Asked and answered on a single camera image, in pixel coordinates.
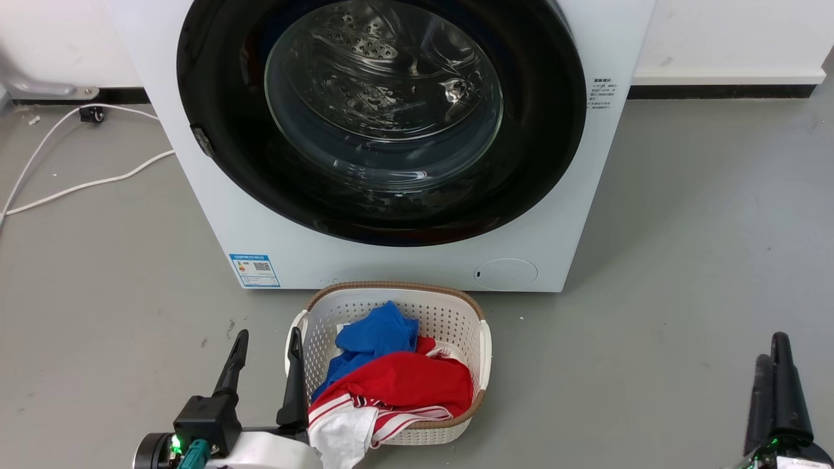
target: gray floor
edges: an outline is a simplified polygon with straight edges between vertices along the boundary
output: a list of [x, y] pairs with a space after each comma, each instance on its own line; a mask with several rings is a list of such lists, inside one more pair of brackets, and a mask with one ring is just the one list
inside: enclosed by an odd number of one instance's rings
[[[0, 200], [64, 112], [0, 118]], [[73, 119], [17, 206], [168, 148], [147, 119]], [[776, 330], [793, 339], [817, 440], [834, 451], [832, 149], [834, 80], [808, 100], [629, 102], [565, 292], [476, 295], [495, 358], [470, 429], [362, 466], [729, 465]], [[238, 287], [174, 158], [12, 215], [0, 235], [4, 466], [127, 466], [145, 433], [211, 391], [243, 327], [239, 415], [270, 424], [286, 331], [309, 297]]]

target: red and white striped fabric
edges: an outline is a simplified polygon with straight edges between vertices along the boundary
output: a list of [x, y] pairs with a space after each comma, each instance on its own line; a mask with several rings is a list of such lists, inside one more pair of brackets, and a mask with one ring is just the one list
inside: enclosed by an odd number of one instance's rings
[[396, 352], [336, 381], [309, 409], [310, 445], [324, 469], [347, 469], [418, 421], [442, 421], [472, 403], [469, 369], [420, 337], [417, 353]]

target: red cloth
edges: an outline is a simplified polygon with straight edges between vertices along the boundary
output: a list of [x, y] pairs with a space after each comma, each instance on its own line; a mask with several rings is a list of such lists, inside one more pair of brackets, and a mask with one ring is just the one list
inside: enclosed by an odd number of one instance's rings
[[345, 407], [376, 406], [372, 446], [416, 421], [448, 420], [472, 405], [469, 368], [443, 356], [427, 356], [435, 340], [420, 337], [417, 353], [395, 352], [361, 366], [331, 387], [309, 409], [312, 429], [319, 418]]

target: white wall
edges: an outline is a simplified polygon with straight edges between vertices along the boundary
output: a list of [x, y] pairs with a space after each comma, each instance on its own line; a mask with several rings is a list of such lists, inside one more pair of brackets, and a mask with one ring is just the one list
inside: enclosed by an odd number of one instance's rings
[[[832, 0], [658, 0], [635, 83], [820, 83], [832, 44]], [[107, 0], [0, 0], [0, 45], [41, 80], [142, 85]]]

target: washing machine door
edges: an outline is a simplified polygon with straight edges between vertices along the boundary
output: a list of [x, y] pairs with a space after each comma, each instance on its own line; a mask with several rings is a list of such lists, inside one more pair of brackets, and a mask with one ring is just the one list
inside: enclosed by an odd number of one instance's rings
[[481, 235], [550, 192], [585, 78], [547, 0], [195, 0], [178, 84], [206, 154], [328, 235]]

